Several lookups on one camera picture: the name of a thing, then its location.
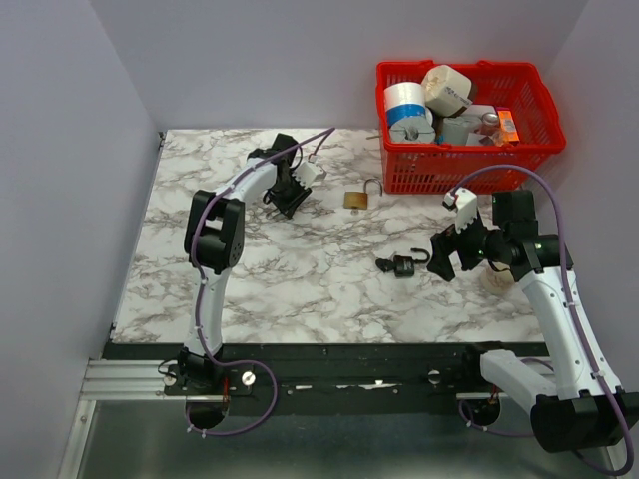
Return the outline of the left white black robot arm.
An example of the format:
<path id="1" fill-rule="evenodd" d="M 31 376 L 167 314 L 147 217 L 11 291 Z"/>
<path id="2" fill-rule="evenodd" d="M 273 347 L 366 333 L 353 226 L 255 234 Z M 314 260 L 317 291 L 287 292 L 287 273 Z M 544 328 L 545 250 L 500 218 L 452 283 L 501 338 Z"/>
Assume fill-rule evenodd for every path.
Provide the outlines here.
<path id="1" fill-rule="evenodd" d="M 184 237 L 196 273 L 190 331 L 177 364 L 163 372 L 167 388 L 209 394 L 257 368 L 275 378 L 257 360 L 222 359 L 222 313 L 232 270 L 244 252 L 247 207 L 265 199 L 289 219 L 312 192 L 316 174 L 304 171 L 309 165 L 301 159 L 304 145 L 279 133 L 270 147 L 250 152 L 246 164 L 222 186 L 194 193 Z"/>

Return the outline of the large brass padlock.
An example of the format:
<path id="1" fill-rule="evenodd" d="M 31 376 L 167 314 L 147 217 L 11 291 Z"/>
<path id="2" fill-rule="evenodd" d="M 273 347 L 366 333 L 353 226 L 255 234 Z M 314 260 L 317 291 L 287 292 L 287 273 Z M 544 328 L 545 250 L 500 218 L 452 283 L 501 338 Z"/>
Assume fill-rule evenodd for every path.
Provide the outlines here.
<path id="1" fill-rule="evenodd" d="M 368 209 L 368 187 L 376 185 L 379 195 L 383 195 L 383 185 L 380 179 L 370 178 L 364 181 L 360 191 L 348 191 L 343 196 L 343 207 L 347 210 L 367 210 Z"/>

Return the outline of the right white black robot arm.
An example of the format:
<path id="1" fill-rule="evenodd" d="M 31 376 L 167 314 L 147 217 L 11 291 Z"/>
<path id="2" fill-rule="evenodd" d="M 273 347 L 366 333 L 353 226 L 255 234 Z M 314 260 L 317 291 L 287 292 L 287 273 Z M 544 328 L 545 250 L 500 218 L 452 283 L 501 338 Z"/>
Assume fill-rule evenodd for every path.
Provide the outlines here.
<path id="1" fill-rule="evenodd" d="M 539 231 L 532 192 L 519 190 L 492 197 L 492 222 L 484 225 L 477 196 L 468 189 L 449 192 L 444 206 L 455 213 L 452 225 L 434 234 L 428 270 L 446 281 L 455 272 L 483 261 L 508 267 L 539 322 L 554 377 L 548 379 L 514 352 L 494 347 L 463 361 L 459 378 L 468 389 L 500 388 L 529 416 L 533 435 L 547 452 L 609 447 L 623 437 L 615 412 L 631 412 L 631 401 L 607 366 L 585 319 L 575 320 L 578 303 L 573 271 L 562 271 L 570 257 L 556 235 Z"/>

